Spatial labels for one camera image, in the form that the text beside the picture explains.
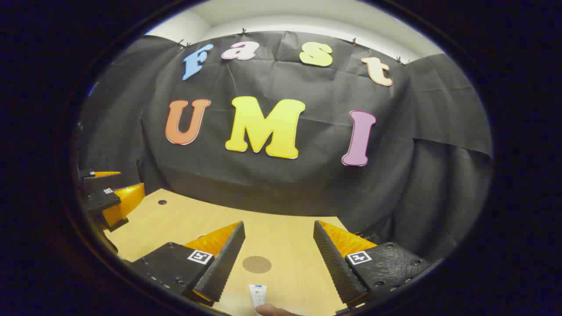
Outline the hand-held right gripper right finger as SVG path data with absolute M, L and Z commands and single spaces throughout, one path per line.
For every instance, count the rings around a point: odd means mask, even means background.
M 395 242 L 374 244 L 320 220 L 314 223 L 313 238 L 349 309 L 391 300 L 433 266 Z

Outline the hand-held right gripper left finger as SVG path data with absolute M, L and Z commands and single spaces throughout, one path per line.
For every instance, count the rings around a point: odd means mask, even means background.
M 244 241 L 239 221 L 186 244 L 167 242 L 126 263 L 165 291 L 211 307 L 220 300 Z

